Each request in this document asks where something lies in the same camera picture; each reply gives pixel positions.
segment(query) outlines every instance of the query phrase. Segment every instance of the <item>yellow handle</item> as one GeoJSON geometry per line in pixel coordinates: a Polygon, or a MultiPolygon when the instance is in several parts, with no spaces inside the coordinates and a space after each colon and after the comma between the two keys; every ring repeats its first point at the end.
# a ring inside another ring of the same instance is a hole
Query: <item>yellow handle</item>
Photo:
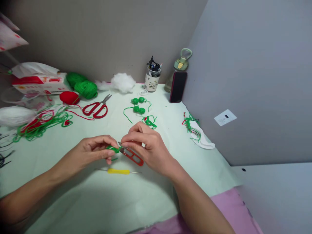
{"type": "Polygon", "coordinates": [[[129,170],[117,170],[117,169],[113,169],[113,168],[108,169],[107,172],[109,174],[112,174],[112,173],[114,173],[114,174],[123,174],[123,175],[130,174],[129,170]]]}

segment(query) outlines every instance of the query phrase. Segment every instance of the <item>green water bottle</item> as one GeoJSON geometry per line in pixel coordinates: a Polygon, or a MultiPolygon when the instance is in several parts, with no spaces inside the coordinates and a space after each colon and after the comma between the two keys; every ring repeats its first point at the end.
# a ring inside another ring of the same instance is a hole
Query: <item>green water bottle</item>
{"type": "Polygon", "coordinates": [[[172,72],[171,76],[169,76],[166,84],[165,84],[165,90],[170,93],[171,92],[171,86],[172,86],[172,80],[173,80],[173,74],[177,71],[185,71],[188,68],[188,59],[192,56],[193,52],[190,49],[184,48],[181,50],[181,57],[175,61],[175,64],[173,65],[174,71],[172,72]]]}

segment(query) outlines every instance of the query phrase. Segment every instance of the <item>scissors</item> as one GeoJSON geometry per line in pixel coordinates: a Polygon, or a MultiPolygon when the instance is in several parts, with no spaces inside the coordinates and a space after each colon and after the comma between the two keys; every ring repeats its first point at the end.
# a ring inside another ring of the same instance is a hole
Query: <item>scissors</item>
{"type": "Polygon", "coordinates": [[[125,156],[127,156],[130,160],[135,162],[138,166],[143,166],[144,161],[141,159],[134,151],[132,151],[130,148],[124,148],[121,146],[121,149],[119,149],[120,152],[122,152],[125,156]]]}
{"type": "Polygon", "coordinates": [[[95,102],[95,103],[92,103],[92,104],[90,104],[90,105],[85,106],[85,107],[82,109],[82,112],[83,112],[86,116],[89,116],[89,115],[92,114],[92,112],[93,112],[101,103],[103,103],[103,105],[101,105],[100,109],[99,109],[97,112],[95,112],[95,113],[93,114],[93,117],[94,117],[95,119],[101,119],[101,118],[103,118],[103,117],[107,114],[108,109],[107,109],[106,101],[107,101],[108,99],[110,99],[110,98],[111,98],[111,94],[107,95],[107,96],[104,98],[104,100],[101,101],[101,102],[95,102]],[[87,109],[88,107],[90,107],[90,106],[93,106],[93,105],[94,105],[94,107],[92,107],[92,109],[91,109],[90,111],[86,112],[86,109],[87,109]],[[104,115],[98,116],[98,114],[104,109],[104,107],[106,108],[105,114],[104,114],[104,115]]]}

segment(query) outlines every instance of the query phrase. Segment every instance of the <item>yellow crochet hook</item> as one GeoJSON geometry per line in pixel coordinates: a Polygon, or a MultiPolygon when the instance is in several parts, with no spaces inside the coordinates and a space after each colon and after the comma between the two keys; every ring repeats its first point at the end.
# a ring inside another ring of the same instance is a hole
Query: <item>yellow crochet hook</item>
{"type": "Polygon", "coordinates": [[[117,169],[113,169],[113,168],[109,168],[108,170],[96,168],[95,170],[107,171],[107,173],[109,173],[109,174],[123,174],[123,175],[128,175],[130,173],[133,173],[133,174],[140,174],[141,173],[141,172],[130,172],[129,170],[117,170],[117,169]]]}

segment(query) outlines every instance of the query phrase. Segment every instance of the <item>green yarn ball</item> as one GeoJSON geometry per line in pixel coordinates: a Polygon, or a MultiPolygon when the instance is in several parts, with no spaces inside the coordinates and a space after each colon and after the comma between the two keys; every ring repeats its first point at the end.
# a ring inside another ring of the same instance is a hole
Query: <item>green yarn ball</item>
{"type": "Polygon", "coordinates": [[[74,89],[86,99],[91,99],[93,97],[96,97],[98,94],[97,85],[88,80],[80,82],[80,83],[76,83],[74,86],[74,89]]]}
{"type": "Polygon", "coordinates": [[[133,111],[134,111],[135,113],[139,112],[139,110],[140,110],[140,108],[139,108],[138,106],[135,106],[135,107],[133,108],[133,111]]]}
{"type": "Polygon", "coordinates": [[[143,103],[145,101],[144,97],[139,97],[139,103],[143,103]]]}
{"type": "Polygon", "coordinates": [[[144,114],[144,113],[145,113],[145,109],[144,109],[144,108],[140,108],[140,109],[139,109],[139,113],[140,113],[140,114],[144,114]]]}
{"type": "Polygon", "coordinates": [[[77,83],[81,83],[83,81],[88,80],[85,76],[80,75],[80,74],[75,73],[75,72],[68,73],[66,75],[66,79],[72,88],[74,88],[77,83]]]}
{"type": "Polygon", "coordinates": [[[139,99],[137,99],[137,98],[134,98],[134,99],[132,99],[131,101],[132,101],[132,103],[135,104],[135,105],[139,103],[139,99]]]}

